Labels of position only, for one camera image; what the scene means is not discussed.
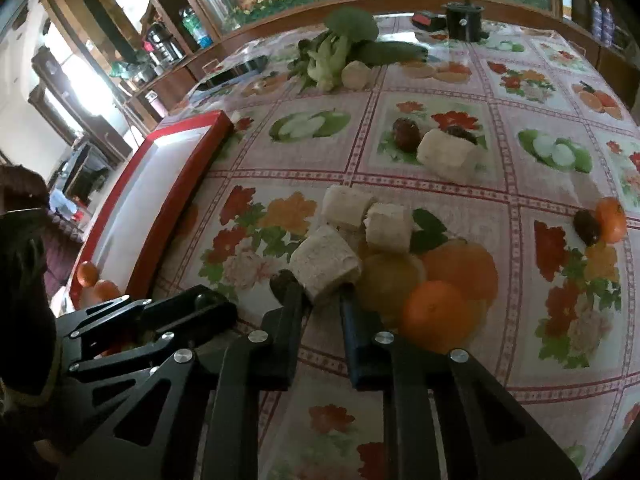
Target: printed green leaf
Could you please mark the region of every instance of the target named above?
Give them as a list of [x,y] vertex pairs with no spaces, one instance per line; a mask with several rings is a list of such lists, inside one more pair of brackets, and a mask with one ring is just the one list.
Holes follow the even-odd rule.
[[414,209],[413,217],[414,222],[419,225],[420,229],[430,233],[443,233],[447,230],[440,219],[426,209]]
[[216,292],[219,292],[225,296],[229,301],[238,302],[238,295],[236,294],[236,288],[233,285],[227,285],[226,283],[218,283]]
[[569,336],[542,337],[542,348],[538,353],[539,359],[553,358],[558,362],[564,362],[569,354]]
[[201,278],[207,278],[209,283],[217,283],[222,279],[222,273],[224,272],[224,268],[222,264],[204,264],[198,273],[198,276]]
[[423,254],[439,247],[449,240],[447,235],[441,232],[416,231],[411,234],[410,251],[413,254]]
[[324,124],[313,134],[313,137],[331,137],[340,132],[351,120],[351,115],[345,112],[320,112],[311,117],[324,117]]
[[378,37],[378,25],[366,10],[357,7],[340,6],[329,14],[324,24],[338,36],[346,36],[353,43],[374,41]]
[[270,245],[278,240],[282,240],[287,232],[279,225],[260,229],[260,237]]
[[244,228],[255,226],[265,214],[264,206],[260,202],[252,203],[249,209],[236,219],[236,223]]
[[482,146],[486,150],[488,149],[486,146],[486,136],[484,135],[477,136],[476,140],[478,141],[478,146]]
[[585,354],[578,356],[568,356],[566,358],[565,370],[572,370],[573,368],[589,368],[589,360]]
[[574,463],[576,467],[580,467],[584,462],[584,457],[587,454],[587,449],[584,446],[574,445],[563,449],[569,460]]
[[351,49],[350,59],[363,62],[367,66],[380,66],[424,59],[427,49],[415,43],[403,41],[367,41]]

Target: flower decoration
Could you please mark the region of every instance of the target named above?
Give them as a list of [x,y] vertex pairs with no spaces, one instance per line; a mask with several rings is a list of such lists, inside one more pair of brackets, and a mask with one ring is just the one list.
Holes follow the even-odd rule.
[[516,75],[502,76],[502,82],[505,88],[520,88],[520,78]]
[[398,110],[400,110],[403,114],[418,112],[423,108],[423,106],[420,103],[417,103],[416,101],[406,101],[404,103],[398,103],[396,107],[398,107]]
[[493,61],[487,61],[487,64],[489,65],[489,68],[497,74],[504,74],[507,72],[507,67],[503,63],[494,63]]
[[255,187],[235,186],[226,199],[225,205],[222,206],[220,225],[227,225],[230,220],[249,211],[249,206],[251,200],[254,198],[254,194]]
[[607,245],[604,241],[587,247],[584,250],[587,257],[587,265],[584,267],[584,279],[587,281],[604,278],[610,282],[619,282],[620,274],[616,267],[618,255],[613,246]]
[[535,70],[523,70],[520,74],[520,78],[530,81],[544,81],[546,79],[544,74],[536,72]]
[[536,265],[544,279],[552,282],[556,272],[567,260],[564,229],[549,228],[538,220],[534,222],[533,229],[536,237]]
[[625,423],[622,426],[625,430],[631,428],[631,425],[634,423],[634,420],[636,420],[638,413],[640,413],[640,402],[636,402],[634,406],[626,413]]
[[546,298],[546,311],[549,321],[545,325],[545,333],[549,337],[558,337],[569,330],[569,325],[577,319],[575,304],[580,295],[580,289],[575,282],[564,280],[562,288],[555,286]]
[[309,415],[311,427],[320,434],[327,434],[331,430],[347,433],[349,425],[356,420],[345,408],[339,408],[335,404],[312,406],[309,408]]
[[238,0],[238,7],[249,12],[255,7],[256,0]]
[[251,126],[253,122],[254,120],[251,117],[243,117],[236,123],[236,130],[238,130],[239,132],[244,132],[245,130],[249,129],[249,126]]
[[629,160],[636,167],[636,170],[640,171],[640,153],[634,152],[632,155],[629,155]]
[[616,155],[619,155],[620,153],[622,153],[622,149],[620,148],[620,145],[614,140],[610,140],[609,142],[607,142],[607,146],[611,150],[611,153],[615,153]]
[[450,126],[461,126],[465,130],[479,130],[477,117],[472,117],[465,112],[450,111],[445,114],[433,114],[431,116],[438,123],[443,132]]
[[213,250],[206,251],[205,258],[208,264],[223,263],[229,256],[236,253],[236,247],[246,237],[246,229],[235,226],[233,229],[223,229],[213,238]]
[[315,212],[316,202],[305,200],[304,195],[297,191],[287,199],[273,200],[267,208],[267,214],[258,222],[258,227],[279,226],[303,236],[309,229],[309,222],[305,218],[313,216]]
[[575,56],[566,50],[558,50],[558,54],[568,60],[574,60]]
[[364,480],[384,480],[386,467],[385,445],[382,442],[369,442],[368,444],[360,444],[356,450],[364,464],[358,469],[360,477],[364,478]]

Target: green vegetable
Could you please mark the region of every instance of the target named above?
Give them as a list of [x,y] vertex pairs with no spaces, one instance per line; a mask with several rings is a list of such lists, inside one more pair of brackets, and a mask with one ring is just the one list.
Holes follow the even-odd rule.
[[424,59],[427,49],[415,43],[402,41],[363,41],[351,49],[350,60],[361,61],[367,66],[379,66]]
[[374,41],[378,37],[376,20],[366,10],[356,7],[339,7],[326,17],[324,24],[330,31],[346,36],[353,43]]

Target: floral tablecloth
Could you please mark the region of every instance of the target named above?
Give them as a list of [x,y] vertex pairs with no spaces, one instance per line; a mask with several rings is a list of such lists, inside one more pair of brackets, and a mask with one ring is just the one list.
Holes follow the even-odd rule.
[[[382,39],[427,44],[428,63],[376,69],[360,92],[301,92],[286,64],[321,27],[298,29],[247,44],[220,66],[267,54],[265,72],[165,119],[221,108],[236,131],[180,222],[154,297],[203,283],[238,302],[238,330],[248,332],[279,306],[268,278],[320,224],[328,186],[429,211],[447,237],[481,244],[498,270],[497,299],[469,350],[588,478],[640,411],[638,128],[553,31],[485,22],[489,38],[465,44],[419,31],[405,15],[377,21]],[[324,121],[294,136],[283,128],[294,116]],[[399,117],[472,132],[486,150],[473,184],[443,182],[397,150]],[[541,134],[571,148],[569,170],[536,153]],[[585,248],[572,215],[612,195],[628,237]],[[382,480],[382,397],[350,387],[336,304],[312,313],[293,388],[263,394],[260,413],[261,479]]]

